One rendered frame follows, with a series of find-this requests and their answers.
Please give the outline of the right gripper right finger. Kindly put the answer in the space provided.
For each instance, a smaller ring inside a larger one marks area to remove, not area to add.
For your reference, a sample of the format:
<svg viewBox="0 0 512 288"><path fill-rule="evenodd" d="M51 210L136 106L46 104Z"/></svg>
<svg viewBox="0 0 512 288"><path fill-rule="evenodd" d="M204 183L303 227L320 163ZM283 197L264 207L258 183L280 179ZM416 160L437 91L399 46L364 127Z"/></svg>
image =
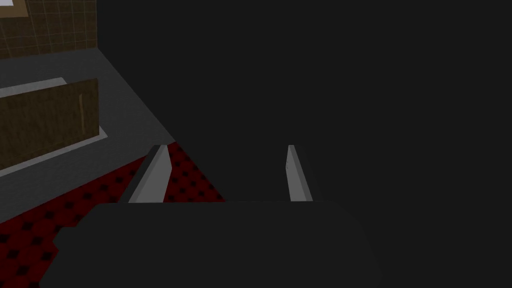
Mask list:
<svg viewBox="0 0 512 288"><path fill-rule="evenodd" d="M285 172L292 202L320 200L320 189L304 147L287 146Z"/></svg>

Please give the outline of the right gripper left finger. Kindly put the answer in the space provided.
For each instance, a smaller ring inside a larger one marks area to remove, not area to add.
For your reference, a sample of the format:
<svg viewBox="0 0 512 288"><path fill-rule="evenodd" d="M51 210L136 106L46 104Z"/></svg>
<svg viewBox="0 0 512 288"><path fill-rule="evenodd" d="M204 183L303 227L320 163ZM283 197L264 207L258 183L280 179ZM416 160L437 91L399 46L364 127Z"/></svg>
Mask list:
<svg viewBox="0 0 512 288"><path fill-rule="evenodd" d="M173 167L167 145L154 145L135 172L119 203L162 203Z"/></svg>

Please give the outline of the brown wooden cabinet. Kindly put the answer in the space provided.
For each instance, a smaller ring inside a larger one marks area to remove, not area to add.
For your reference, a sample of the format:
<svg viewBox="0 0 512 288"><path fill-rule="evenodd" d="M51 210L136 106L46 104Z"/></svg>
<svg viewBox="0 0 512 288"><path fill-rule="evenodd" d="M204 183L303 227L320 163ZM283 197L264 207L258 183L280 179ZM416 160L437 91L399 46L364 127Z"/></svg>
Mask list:
<svg viewBox="0 0 512 288"><path fill-rule="evenodd" d="M106 137L95 78L0 88L0 177Z"/></svg>

